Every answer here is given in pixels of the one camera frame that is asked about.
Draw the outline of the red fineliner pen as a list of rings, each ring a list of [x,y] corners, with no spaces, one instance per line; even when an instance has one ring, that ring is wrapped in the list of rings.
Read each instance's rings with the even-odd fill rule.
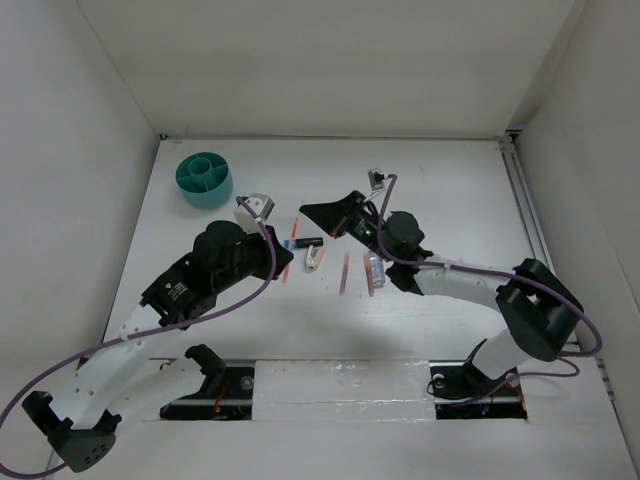
[[[294,219],[294,223],[293,223],[293,227],[292,227],[292,231],[291,231],[291,235],[290,235],[290,239],[289,239],[289,244],[288,244],[288,251],[294,255],[293,251],[294,251],[294,245],[295,245],[295,241],[296,241],[296,236],[297,236],[297,231],[298,231],[298,225],[299,225],[299,214],[296,214],[295,219]],[[282,272],[282,284],[286,284],[287,280],[288,280],[288,276],[289,276],[289,271],[290,271],[290,266],[291,263],[293,261],[293,258],[289,261],[289,263],[286,265],[286,267],[284,268],[283,272]]]

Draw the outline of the pink pen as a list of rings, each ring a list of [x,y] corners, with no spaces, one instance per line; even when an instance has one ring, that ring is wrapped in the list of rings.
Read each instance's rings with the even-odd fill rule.
[[[340,278],[340,286],[339,286],[339,295],[344,296],[346,292],[346,286],[348,281],[348,272],[350,266],[350,253],[346,252],[343,259],[341,278]]]

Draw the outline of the orange pen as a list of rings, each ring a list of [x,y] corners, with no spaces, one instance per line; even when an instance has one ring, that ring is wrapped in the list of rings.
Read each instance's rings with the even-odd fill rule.
[[[363,255],[363,264],[365,269],[365,278],[366,278],[368,295],[369,297],[374,297],[375,287],[373,283],[372,265],[371,265],[371,258],[369,253],[365,253]]]

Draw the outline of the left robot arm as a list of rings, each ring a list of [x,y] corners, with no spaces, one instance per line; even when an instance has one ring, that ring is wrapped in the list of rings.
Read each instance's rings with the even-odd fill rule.
[[[208,346],[191,346],[162,370],[135,381],[153,356],[178,339],[240,281],[276,279],[294,255],[270,225],[248,233],[214,221],[191,252],[142,294],[119,333],[84,355],[85,363],[52,392],[30,390],[22,408],[63,465],[75,473],[102,460],[135,415],[186,395],[212,396],[222,387],[225,362]]]

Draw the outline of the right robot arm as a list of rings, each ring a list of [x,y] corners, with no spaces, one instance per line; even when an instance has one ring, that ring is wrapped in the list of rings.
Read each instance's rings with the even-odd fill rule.
[[[431,385],[441,398],[484,394],[528,360],[558,360],[583,310],[534,259],[525,259],[507,280],[480,267],[446,267],[443,258],[422,248],[424,234],[412,214],[395,211],[383,217],[357,190],[335,202],[303,205],[299,211],[330,237],[350,235],[390,262],[386,274],[399,290],[459,299],[501,314],[504,330],[482,340],[461,365],[433,374]]]

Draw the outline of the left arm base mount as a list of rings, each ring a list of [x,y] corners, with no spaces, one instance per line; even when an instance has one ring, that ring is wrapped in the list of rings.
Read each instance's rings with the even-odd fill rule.
[[[160,409],[167,421],[249,421],[255,386],[254,360],[222,360],[204,344],[190,347],[185,356],[194,360],[204,376],[200,388]]]

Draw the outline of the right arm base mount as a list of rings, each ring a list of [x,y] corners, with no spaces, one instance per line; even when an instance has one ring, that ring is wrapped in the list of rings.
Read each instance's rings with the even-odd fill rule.
[[[435,399],[437,420],[527,419],[522,389],[497,385],[506,379],[487,378],[472,365],[479,343],[462,362],[439,361],[430,364],[426,393]]]

